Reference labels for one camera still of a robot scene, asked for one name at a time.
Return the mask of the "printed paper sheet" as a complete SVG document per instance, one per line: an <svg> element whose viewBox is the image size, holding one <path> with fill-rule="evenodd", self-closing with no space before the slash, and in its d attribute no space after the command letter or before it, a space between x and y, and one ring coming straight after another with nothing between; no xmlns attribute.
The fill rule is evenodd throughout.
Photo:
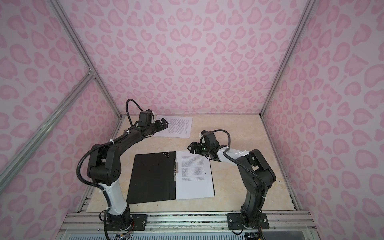
<svg viewBox="0 0 384 240"><path fill-rule="evenodd" d="M177 151L176 163L176 200L211 198L215 195L210 160L188 151Z"/></svg>

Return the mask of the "blue folder black inside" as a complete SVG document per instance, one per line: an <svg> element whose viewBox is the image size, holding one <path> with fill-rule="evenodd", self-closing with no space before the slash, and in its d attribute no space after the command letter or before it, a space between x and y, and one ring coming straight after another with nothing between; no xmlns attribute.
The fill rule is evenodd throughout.
<svg viewBox="0 0 384 240"><path fill-rule="evenodd" d="M176 152L135 155L127 203L176 200Z"/></svg>

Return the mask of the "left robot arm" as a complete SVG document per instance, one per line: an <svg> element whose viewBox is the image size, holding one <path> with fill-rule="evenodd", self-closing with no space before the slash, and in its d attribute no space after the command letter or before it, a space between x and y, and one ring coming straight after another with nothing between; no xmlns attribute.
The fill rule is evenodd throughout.
<svg viewBox="0 0 384 240"><path fill-rule="evenodd" d="M99 188L107 201L105 211L107 224L119 229L127 229L132 224L129 206L123 197L119 178L122 173L121 155L134 144L168 128L164 119L139 120L115 140L104 145L94 145L90 154L87 176Z"/></svg>

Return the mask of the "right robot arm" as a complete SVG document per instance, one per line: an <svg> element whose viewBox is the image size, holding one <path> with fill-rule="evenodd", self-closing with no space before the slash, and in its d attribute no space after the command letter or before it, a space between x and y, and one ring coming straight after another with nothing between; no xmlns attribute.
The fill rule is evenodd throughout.
<svg viewBox="0 0 384 240"><path fill-rule="evenodd" d="M269 222L262 212L267 193L276 181L276 175L263 154L254 149L240 151L231 148L228 131L218 129L202 131L199 142L192 142L188 151L208 160L229 163L238 167L247 194L240 215L230 220L230 228L268 229Z"/></svg>

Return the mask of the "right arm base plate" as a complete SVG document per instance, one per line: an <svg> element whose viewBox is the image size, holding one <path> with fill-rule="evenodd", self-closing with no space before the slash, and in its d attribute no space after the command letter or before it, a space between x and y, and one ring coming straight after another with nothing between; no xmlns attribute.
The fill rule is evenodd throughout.
<svg viewBox="0 0 384 240"><path fill-rule="evenodd" d="M247 219L246 216L241 213L228 213L226 217L229 230L258 230L258 226L260 226L262 230L268 230L270 228L265 213L259 213L256 217L253 216L250 219Z"/></svg>

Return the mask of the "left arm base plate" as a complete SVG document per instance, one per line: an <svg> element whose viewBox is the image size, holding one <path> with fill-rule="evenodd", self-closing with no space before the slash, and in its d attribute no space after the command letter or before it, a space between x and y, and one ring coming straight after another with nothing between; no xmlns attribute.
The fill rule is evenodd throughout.
<svg viewBox="0 0 384 240"><path fill-rule="evenodd" d="M107 223L105 229L107 231L144 231L146 228L148 215L133 214L133 215L111 215L107 214Z"/></svg>

